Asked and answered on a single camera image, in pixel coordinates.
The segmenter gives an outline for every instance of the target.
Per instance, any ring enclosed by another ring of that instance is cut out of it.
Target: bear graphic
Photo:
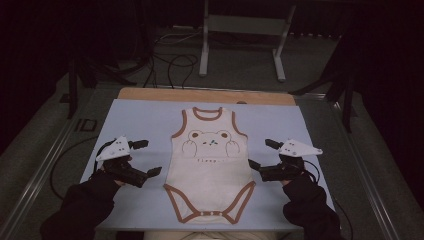
[[[237,142],[231,140],[228,131],[202,132],[190,131],[188,140],[183,144],[183,152],[187,157],[234,157],[240,153]]]

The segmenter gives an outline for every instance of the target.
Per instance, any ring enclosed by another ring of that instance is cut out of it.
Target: gray carpet
[[[162,33],[187,32],[191,30]],[[181,87],[189,75],[184,87],[252,90],[269,92],[287,92],[301,88],[320,76],[337,42],[322,38],[290,37],[283,50],[282,61],[285,67],[287,81],[279,83],[271,55],[271,49],[278,39],[262,38],[256,44],[245,43],[258,39],[257,36],[240,36],[245,41],[242,46],[229,45],[227,35],[212,36],[216,41],[210,43],[209,67],[206,77],[199,77],[199,64],[193,73],[189,67],[172,67],[169,75],[172,84]],[[166,39],[177,41],[180,38]],[[158,44],[157,54],[193,54],[200,58],[200,35],[177,44]],[[171,61],[174,56],[158,55]],[[169,87],[168,63],[155,58],[156,84]],[[188,64],[184,58],[174,63]],[[132,63],[122,62],[122,66]],[[149,74],[149,68],[143,68],[137,73],[126,76],[137,82],[141,87]],[[34,116],[28,126],[22,130],[11,146],[0,158],[0,220],[4,224],[18,203],[22,191],[49,154],[56,136],[66,124],[72,129],[78,119],[97,120],[94,132],[73,131],[67,138],[64,149],[69,149],[78,142],[94,137],[100,133],[101,126],[107,116],[113,99],[119,93],[122,85],[99,76],[101,82],[96,89],[80,88],[80,109],[75,120],[66,120],[67,105],[60,104],[59,99],[66,89],[66,76],[58,83],[56,94],[49,99]],[[152,79],[147,87],[152,87]],[[314,93],[325,93],[328,86],[314,90]],[[355,94],[353,107],[355,114],[351,119],[352,134],[347,134],[340,126],[340,116],[333,104],[312,97],[298,97],[297,104],[304,115],[309,133],[316,146],[324,149],[327,154],[319,156],[320,165],[329,186],[332,197],[342,206],[336,205],[336,211],[342,223],[342,233],[350,238],[353,230],[354,239],[388,239],[385,226],[379,222],[380,214],[373,204],[373,196],[368,194],[369,184],[377,190],[377,196],[384,204],[391,223],[395,227],[397,237],[393,239],[423,239],[424,215],[413,199],[407,185],[400,175],[393,158],[384,141],[379,135],[372,120],[369,118],[361,102],[361,96]],[[88,140],[70,149],[58,162],[53,176],[54,186],[59,194],[64,195],[71,184],[79,182],[88,158],[93,151],[94,140]],[[363,163],[370,179],[363,176],[360,164]],[[10,239],[40,239],[38,229],[41,222],[56,211],[61,201],[53,194],[48,179],[37,195],[31,208],[25,212],[16,231]],[[113,239],[113,232],[98,232],[96,239]],[[290,235],[287,239],[303,239],[302,233]]]

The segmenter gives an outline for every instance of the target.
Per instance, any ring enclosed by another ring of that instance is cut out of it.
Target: white triangular bracket
[[[105,161],[130,155],[130,146],[126,137],[121,136],[111,145],[105,147],[102,153],[96,157],[96,161]]]
[[[320,155],[322,150],[314,148],[299,141],[289,139],[278,149],[278,153],[290,157],[302,157],[307,155]]]

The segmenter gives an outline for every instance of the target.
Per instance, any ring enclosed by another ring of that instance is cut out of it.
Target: person's arm
[[[71,186],[60,210],[41,225],[42,239],[93,239],[94,228],[112,212],[122,184],[98,170],[90,180]]]
[[[327,205],[322,187],[306,174],[294,180],[282,181],[283,190],[290,199],[283,208],[284,216],[304,228],[308,240],[342,240],[338,215]]]

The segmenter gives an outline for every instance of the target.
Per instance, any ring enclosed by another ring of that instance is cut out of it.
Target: armhole
[[[246,135],[245,133],[240,132],[240,131],[238,130],[238,128],[237,128],[237,125],[236,125],[236,113],[235,113],[235,112],[232,112],[232,113],[231,113],[231,122],[233,123],[233,128],[234,128],[234,130],[235,130],[238,134],[243,135],[243,136],[245,136],[245,137],[247,138],[247,135]]]
[[[181,129],[178,130],[178,132],[174,133],[174,135],[171,136],[171,138],[176,138],[178,136],[180,136],[181,134],[183,134],[186,126],[187,126],[187,113],[185,110],[182,111],[183,113],[183,125],[181,126]]]

